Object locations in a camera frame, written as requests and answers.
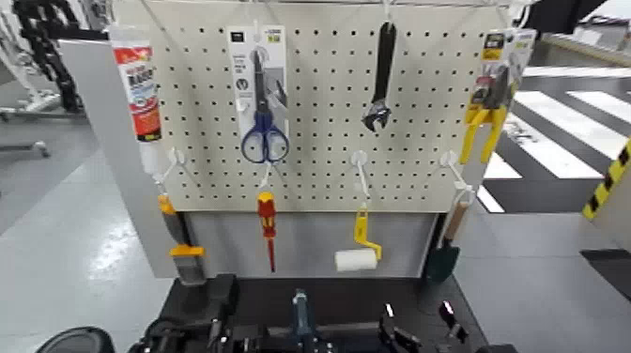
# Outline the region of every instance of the white stripe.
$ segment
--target white stripe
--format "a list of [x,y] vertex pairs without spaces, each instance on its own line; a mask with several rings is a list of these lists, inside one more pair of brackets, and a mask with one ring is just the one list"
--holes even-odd
[[528,67],[524,77],[631,77],[630,68]]
[[485,205],[486,210],[491,213],[504,213],[504,208],[498,204],[498,202],[491,196],[488,190],[480,185],[480,189],[478,189],[478,199]]
[[517,92],[515,100],[612,160],[626,145],[627,139],[620,133],[541,92]]
[[485,179],[521,179],[521,175],[499,154],[493,152],[486,168]]
[[631,104],[624,100],[619,100],[605,92],[567,92],[567,94],[631,123]]
[[600,173],[543,133],[510,113],[504,124],[508,137],[558,178],[600,178]]

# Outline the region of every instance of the scissors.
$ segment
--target scissors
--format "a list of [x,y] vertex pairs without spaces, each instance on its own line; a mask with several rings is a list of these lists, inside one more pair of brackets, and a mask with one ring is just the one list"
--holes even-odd
[[253,51],[253,55],[256,111],[254,112],[254,127],[241,141],[241,152],[243,157],[252,163],[276,162],[289,153],[289,140],[274,125],[274,116],[265,95],[265,76],[261,59],[257,50]]

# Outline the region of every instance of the white roller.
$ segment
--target white roller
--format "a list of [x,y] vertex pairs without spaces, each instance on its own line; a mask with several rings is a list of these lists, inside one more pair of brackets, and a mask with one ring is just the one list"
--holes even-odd
[[335,267],[338,272],[376,269],[377,254],[370,248],[335,252]]

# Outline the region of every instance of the black floor mat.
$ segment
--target black floor mat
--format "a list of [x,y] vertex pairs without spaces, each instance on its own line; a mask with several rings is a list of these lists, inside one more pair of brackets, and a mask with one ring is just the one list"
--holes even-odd
[[631,253],[626,250],[583,250],[580,252],[607,282],[631,301]]

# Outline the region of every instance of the red screwdriver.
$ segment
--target red screwdriver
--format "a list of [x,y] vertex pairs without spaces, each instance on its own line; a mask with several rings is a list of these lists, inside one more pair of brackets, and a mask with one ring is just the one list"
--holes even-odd
[[263,237],[268,241],[269,268],[276,271],[274,261],[274,237],[276,237],[276,208],[274,208],[274,195],[271,192],[261,192],[258,194],[258,216],[263,225]]

